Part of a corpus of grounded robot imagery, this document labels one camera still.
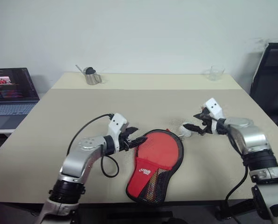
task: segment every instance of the black office chair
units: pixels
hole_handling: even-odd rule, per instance
[[[269,43],[265,49],[250,96],[278,125],[278,43]]]

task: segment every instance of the laptop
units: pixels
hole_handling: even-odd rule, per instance
[[[0,69],[0,129],[15,129],[39,100],[27,68]]]

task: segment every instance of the glass cup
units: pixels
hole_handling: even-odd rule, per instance
[[[217,81],[217,80],[221,79],[224,71],[225,71],[224,67],[213,65],[209,70],[208,79],[211,81]]]

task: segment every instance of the laptop screen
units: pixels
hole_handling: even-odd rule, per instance
[[[0,69],[0,102],[38,101],[27,68]]]

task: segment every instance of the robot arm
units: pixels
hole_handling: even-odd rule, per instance
[[[66,157],[60,169],[56,184],[51,190],[35,224],[43,223],[71,223],[78,201],[85,193],[84,184],[87,181],[93,163],[103,155],[111,155],[122,150],[128,150],[142,144],[146,137],[139,137],[133,141],[128,136],[138,129],[127,128],[127,120],[116,113],[108,126],[106,136],[82,139],[77,147]],[[50,221],[53,216],[67,217],[63,221],[59,217]]]
[[[201,119],[206,127],[201,129],[185,124],[188,130],[205,133],[226,134],[241,155],[243,164],[256,185],[252,188],[254,203],[259,216],[278,223],[278,163],[264,133],[245,118],[225,118],[221,107],[211,98],[194,117]]]

